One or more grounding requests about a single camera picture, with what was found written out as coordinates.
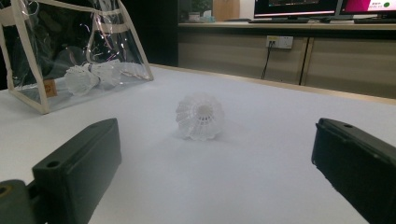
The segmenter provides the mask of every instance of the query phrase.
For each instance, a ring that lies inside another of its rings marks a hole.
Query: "cabinet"
[[[266,80],[396,99],[396,25],[179,25],[179,66],[261,78],[268,35],[293,36],[292,49],[273,49]]]
[[[396,41],[312,38],[302,84],[396,98]]]

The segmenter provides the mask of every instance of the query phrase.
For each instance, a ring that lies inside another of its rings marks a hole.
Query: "monitor screen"
[[[344,0],[342,14],[396,13],[396,0]]]
[[[338,0],[255,0],[254,18],[334,15]]]

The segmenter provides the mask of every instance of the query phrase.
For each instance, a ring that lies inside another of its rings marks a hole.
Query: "white shuttlecock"
[[[113,60],[105,63],[86,63],[84,68],[99,77],[102,81],[117,86],[120,84],[120,60]]]
[[[195,93],[181,101],[176,110],[178,128],[185,137],[205,141],[222,131],[224,112],[221,104],[206,93]]]
[[[99,77],[94,76],[81,66],[74,66],[66,71],[64,82],[67,89],[76,96],[88,93],[90,89],[99,84]]]

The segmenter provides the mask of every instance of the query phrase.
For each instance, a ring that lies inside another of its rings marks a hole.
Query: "table surface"
[[[0,91],[0,180],[29,183],[51,151],[117,118],[123,164],[90,223],[367,223],[311,163],[315,123],[338,119],[395,146],[396,105],[152,71],[152,82],[45,116]],[[178,102],[202,91],[222,103],[224,131],[206,142],[182,139]]]

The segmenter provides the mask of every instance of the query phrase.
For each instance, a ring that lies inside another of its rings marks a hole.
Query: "power outlet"
[[[266,47],[272,43],[273,49],[291,49],[293,46],[293,36],[268,35]]]
[[[292,36],[281,36],[279,38],[279,44],[277,45],[280,49],[291,49],[293,47]]]
[[[266,44],[267,48],[270,47],[270,43],[272,43],[271,48],[277,49],[277,46],[279,44],[279,36],[278,35],[268,35],[267,36],[267,44]]]

